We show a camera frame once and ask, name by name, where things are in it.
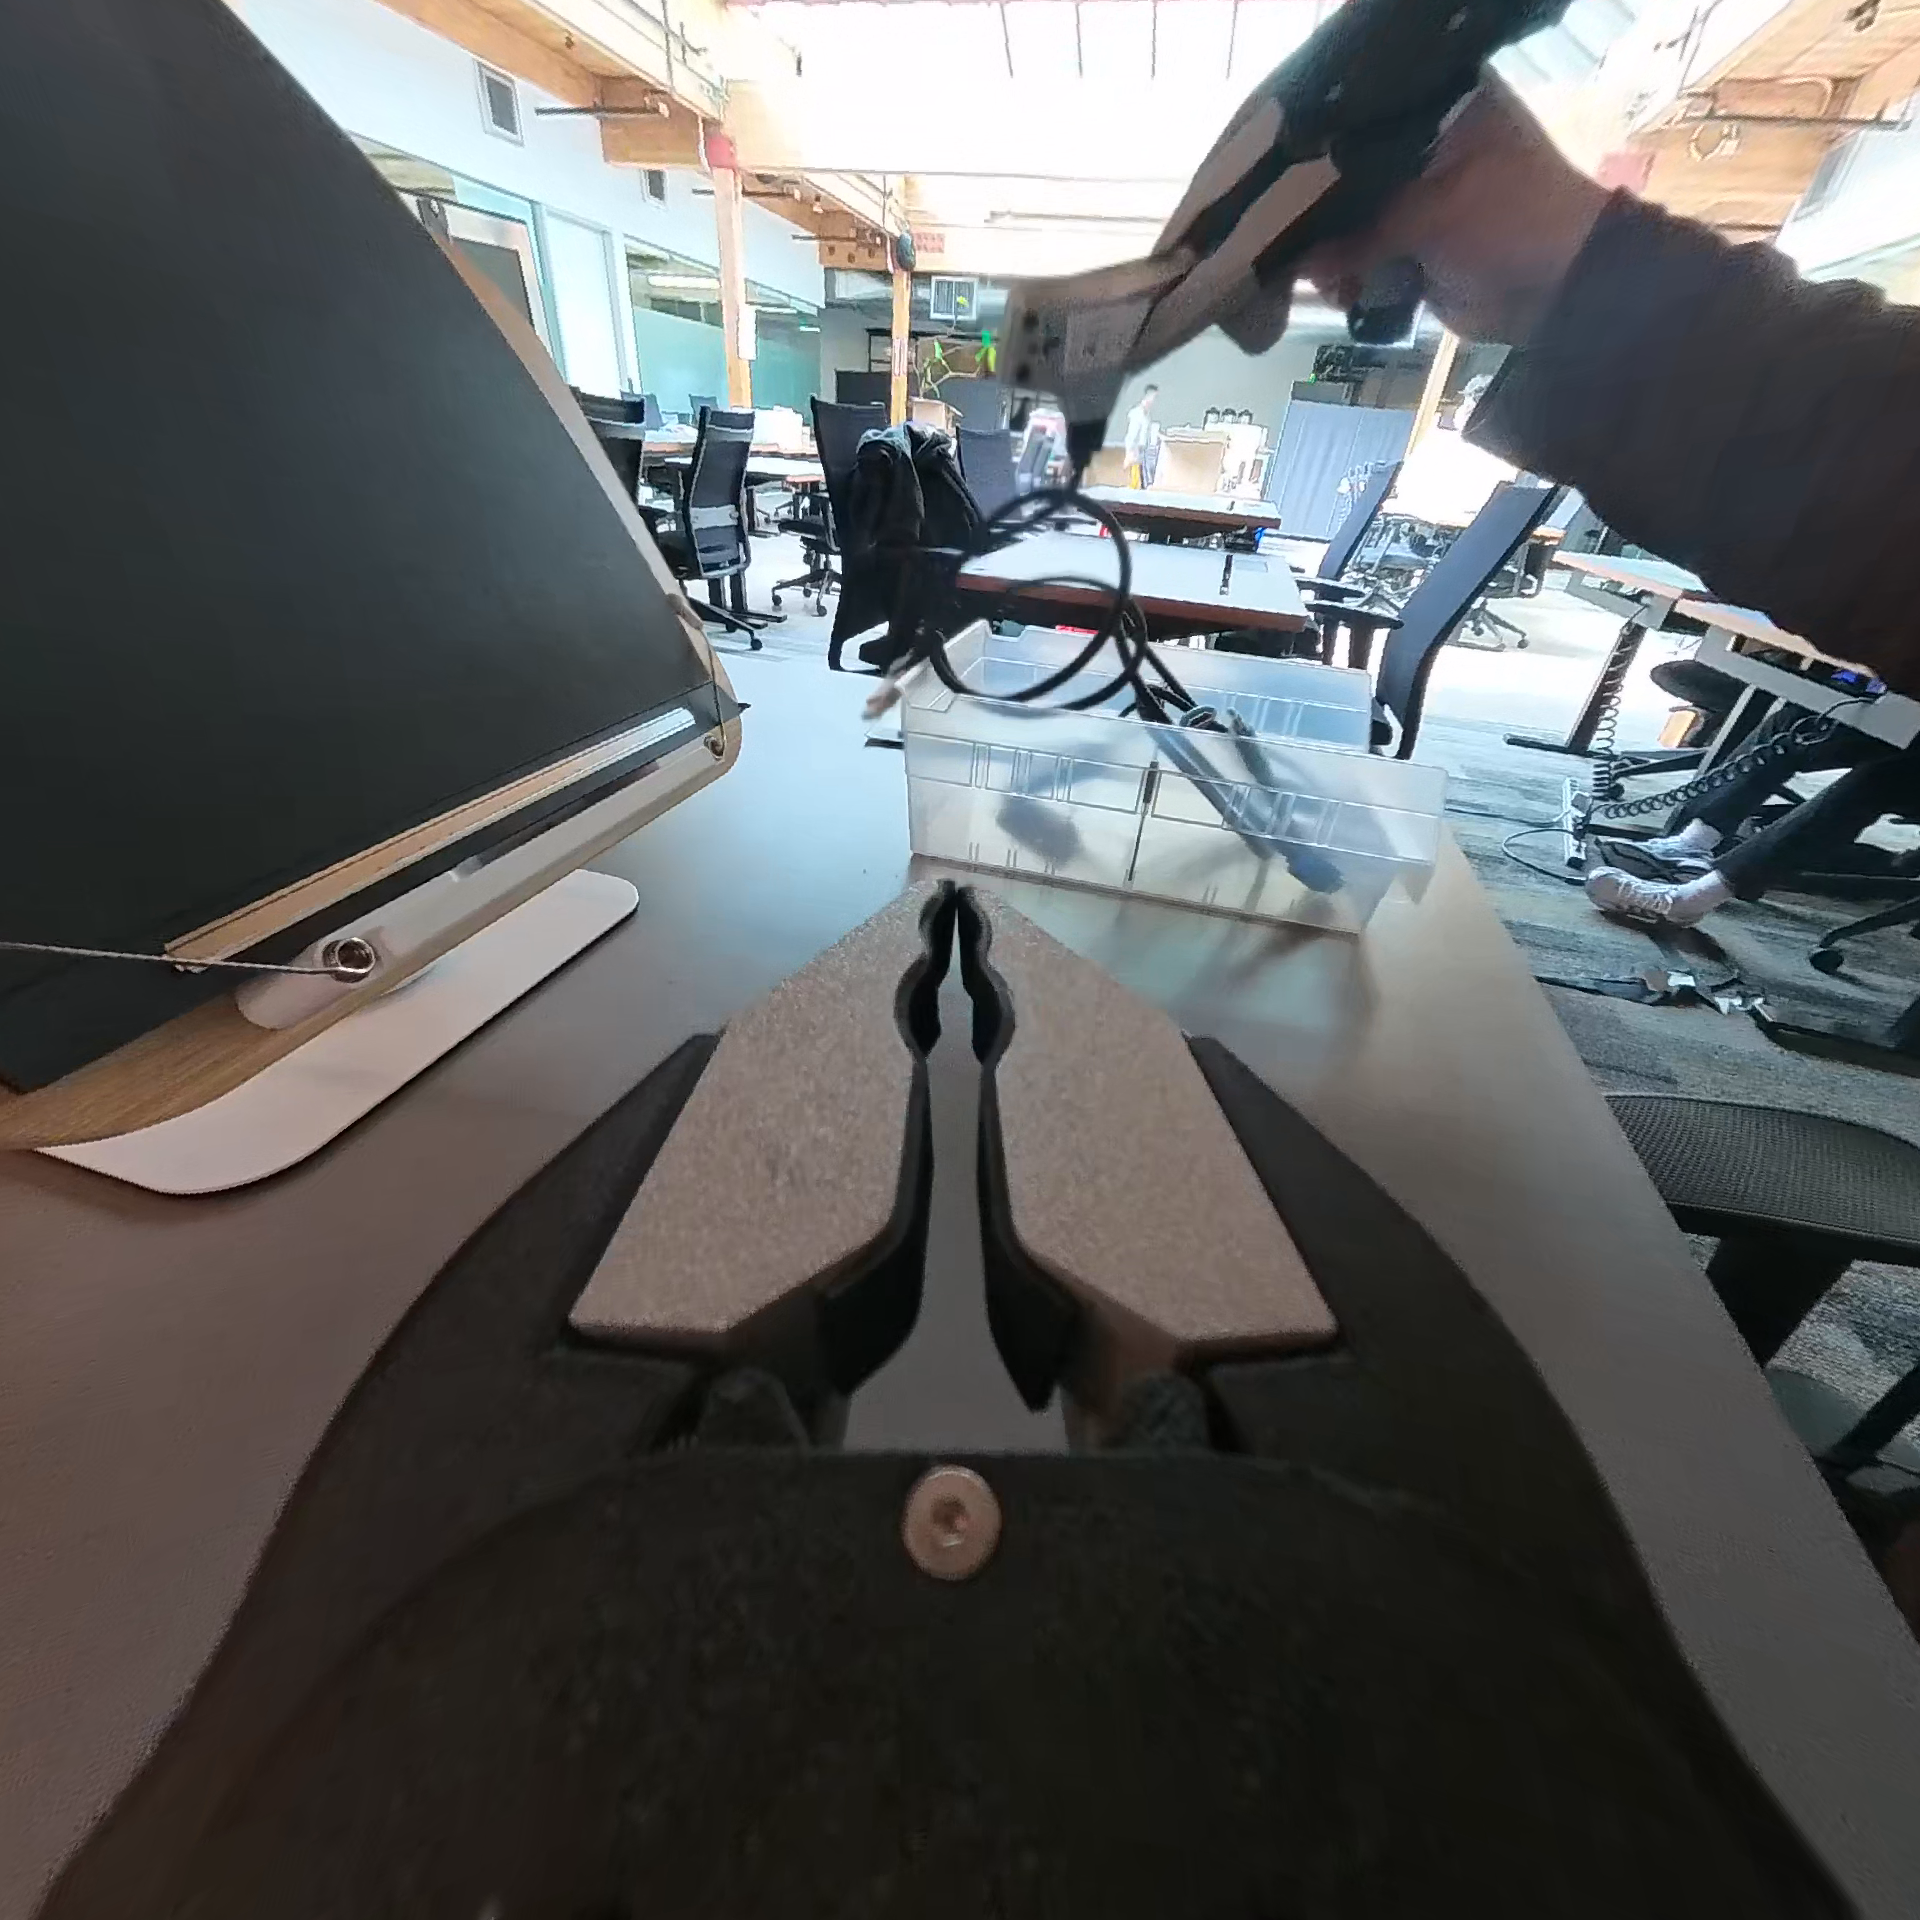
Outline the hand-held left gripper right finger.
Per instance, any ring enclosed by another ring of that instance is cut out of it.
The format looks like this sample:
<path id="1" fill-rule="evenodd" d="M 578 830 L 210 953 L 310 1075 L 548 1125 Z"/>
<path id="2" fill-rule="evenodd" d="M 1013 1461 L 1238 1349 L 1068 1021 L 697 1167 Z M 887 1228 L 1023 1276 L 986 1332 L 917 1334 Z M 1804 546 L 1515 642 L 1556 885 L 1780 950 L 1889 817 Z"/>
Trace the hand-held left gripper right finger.
<path id="1" fill-rule="evenodd" d="M 1339 1320 L 1187 1031 L 983 889 L 956 890 L 980 1067 L 986 1316 L 1029 1406 L 1336 1343 Z"/>

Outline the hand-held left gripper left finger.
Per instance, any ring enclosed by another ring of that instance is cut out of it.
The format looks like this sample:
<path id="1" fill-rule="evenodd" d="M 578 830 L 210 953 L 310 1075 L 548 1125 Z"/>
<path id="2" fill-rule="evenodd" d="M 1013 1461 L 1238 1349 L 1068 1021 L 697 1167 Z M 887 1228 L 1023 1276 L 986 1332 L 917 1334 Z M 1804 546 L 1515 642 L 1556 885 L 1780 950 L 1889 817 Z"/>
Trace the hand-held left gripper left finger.
<path id="1" fill-rule="evenodd" d="M 956 890 L 905 889 L 710 1045 L 571 1307 L 598 1347 L 847 1400 L 923 1300 L 927 1054 Z"/>

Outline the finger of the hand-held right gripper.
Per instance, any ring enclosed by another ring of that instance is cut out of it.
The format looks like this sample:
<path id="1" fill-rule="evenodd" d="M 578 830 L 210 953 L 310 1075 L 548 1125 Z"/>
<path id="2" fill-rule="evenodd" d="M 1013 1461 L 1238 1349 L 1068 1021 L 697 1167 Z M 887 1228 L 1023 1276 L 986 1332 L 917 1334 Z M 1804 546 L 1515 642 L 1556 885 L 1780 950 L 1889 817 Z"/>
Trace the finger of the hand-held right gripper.
<path id="1" fill-rule="evenodd" d="M 1081 278 L 1081 306 L 1224 313 L 1244 297 L 1253 261 L 1326 188 L 1326 161 L 1297 158 L 1274 88 L 1234 109 L 1197 162 L 1148 253 Z"/>
<path id="2" fill-rule="evenodd" d="M 1213 327 L 1241 352 L 1263 356 L 1287 331 L 1294 284 L 1297 273 L 1279 273 L 1268 281 L 1253 273 L 1233 281 L 1188 273 L 1155 297 L 1127 360 L 1160 364 Z"/>

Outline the clear plastic bin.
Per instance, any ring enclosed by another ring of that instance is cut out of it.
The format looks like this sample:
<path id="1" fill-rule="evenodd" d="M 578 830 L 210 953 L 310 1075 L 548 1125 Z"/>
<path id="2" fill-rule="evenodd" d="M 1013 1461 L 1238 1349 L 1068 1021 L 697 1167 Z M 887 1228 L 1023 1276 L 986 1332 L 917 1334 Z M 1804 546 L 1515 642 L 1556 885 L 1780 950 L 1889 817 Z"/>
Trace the clear plastic bin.
<path id="1" fill-rule="evenodd" d="M 1446 773 L 1369 750 L 1363 674 L 1174 645 L 1200 721 L 1141 718 L 1127 690 L 1088 711 L 1013 700 L 1078 647 L 973 621 L 949 650 L 965 694 L 905 678 L 915 854 L 1336 933 L 1389 890 L 1423 897 Z"/>

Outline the person's right forearm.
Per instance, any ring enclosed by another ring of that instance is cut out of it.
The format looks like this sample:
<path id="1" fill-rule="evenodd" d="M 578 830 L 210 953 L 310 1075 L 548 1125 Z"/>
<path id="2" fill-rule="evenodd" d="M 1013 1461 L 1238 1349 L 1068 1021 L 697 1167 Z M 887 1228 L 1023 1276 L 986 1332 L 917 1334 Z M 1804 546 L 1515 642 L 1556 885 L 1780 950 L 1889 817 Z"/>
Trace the person's right forearm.
<path id="1" fill-rule="evenodd" d="M 1471 439 L 1916 697 L 1916 309 L 1615 192 Z"/>

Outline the person's right hand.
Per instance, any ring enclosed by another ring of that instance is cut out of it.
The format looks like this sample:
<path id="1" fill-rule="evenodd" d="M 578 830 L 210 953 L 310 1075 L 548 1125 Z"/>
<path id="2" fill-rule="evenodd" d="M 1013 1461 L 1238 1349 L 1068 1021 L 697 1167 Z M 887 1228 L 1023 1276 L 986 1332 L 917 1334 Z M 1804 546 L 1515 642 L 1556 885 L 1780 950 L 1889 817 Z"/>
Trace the person's right hand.
<path id="1" fill-rule="evenodd" d="M 1591 237 L 1608 188 L 1581 175 L 1499 76 L 1455 105 L 1423 170 L 1366 227 L 1301 257 L 1323 301 L 1349 306 L 1392 263 L 1423 278 L 1459 339 L 1524 347 Z"/>

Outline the white top desk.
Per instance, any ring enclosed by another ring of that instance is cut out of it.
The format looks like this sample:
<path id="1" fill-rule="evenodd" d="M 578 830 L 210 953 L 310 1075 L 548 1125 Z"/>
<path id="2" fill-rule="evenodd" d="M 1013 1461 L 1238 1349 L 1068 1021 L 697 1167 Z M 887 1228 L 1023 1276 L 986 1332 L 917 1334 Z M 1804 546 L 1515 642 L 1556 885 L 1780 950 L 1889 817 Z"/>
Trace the white top desk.
<path id="1" fill-rule="evenodd" d="M 1088 534 L 1031 534 L 965 561 L 956 594 L 972 611 L 1092 634 L 1114 604 L 1121 565 L 1148 635 L 1274 634 L 1309 628 L 1284 558 L 1234 555 Z"/>

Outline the black chair with jacket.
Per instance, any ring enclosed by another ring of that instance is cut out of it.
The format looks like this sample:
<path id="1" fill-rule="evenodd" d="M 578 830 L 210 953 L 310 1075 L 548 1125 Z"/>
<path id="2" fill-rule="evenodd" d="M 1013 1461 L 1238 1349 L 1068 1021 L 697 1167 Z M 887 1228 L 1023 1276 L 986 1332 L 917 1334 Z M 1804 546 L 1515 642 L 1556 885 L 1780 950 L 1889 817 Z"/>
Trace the black chair with jacket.
<path id="1" fill-rule="evenodd" d="M 949 611 L 950 581 L 986 534 L 950 435 L 923 422 L 869 423 L 850 405 L 813 407 L 840 551 L 829 668 L 882 674 L 912 660 Z"/>

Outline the steel security tether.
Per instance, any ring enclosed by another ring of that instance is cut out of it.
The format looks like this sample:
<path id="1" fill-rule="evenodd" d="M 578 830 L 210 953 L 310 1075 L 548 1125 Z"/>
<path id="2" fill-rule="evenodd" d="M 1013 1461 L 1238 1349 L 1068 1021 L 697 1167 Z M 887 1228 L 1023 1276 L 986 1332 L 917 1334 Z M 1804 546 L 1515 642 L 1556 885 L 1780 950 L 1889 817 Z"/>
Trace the steel security tether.
<path id="1" fill-rule="evenodd" d="M 316 956 L 301 956 L 291 963 L 260 963 L 254 956 L 181 956 L 171 950 L 121 950 L 101 945 L 61 945 L 61 943 L 35 943 L 35 939 L 3 939 L 3 953 L 10 956 L 61 956 L 72 963 L 138 963 L 155 968 L 171 968 L 181 975 L 280 975 L 280 976 L 316 976 L 336 981 L 341 985 L 356 985 L 373 976 L 382 968 L 382 953 L 373 943 L 360 936 L 329 939 Z"/>

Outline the black monitor with white base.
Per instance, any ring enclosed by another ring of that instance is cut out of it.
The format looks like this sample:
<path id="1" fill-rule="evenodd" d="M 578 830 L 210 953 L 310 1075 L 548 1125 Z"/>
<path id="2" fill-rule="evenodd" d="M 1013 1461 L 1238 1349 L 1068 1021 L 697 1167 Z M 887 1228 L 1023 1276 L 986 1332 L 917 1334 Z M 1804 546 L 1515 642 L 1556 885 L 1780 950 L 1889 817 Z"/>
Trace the black monitor with white base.
<path id="1" fill-rule="evenodd" d="M 533 327 L 225 3 L 3 6 L 3 1150 L 278 1175 L 635 910 L 733 766 Z"/>

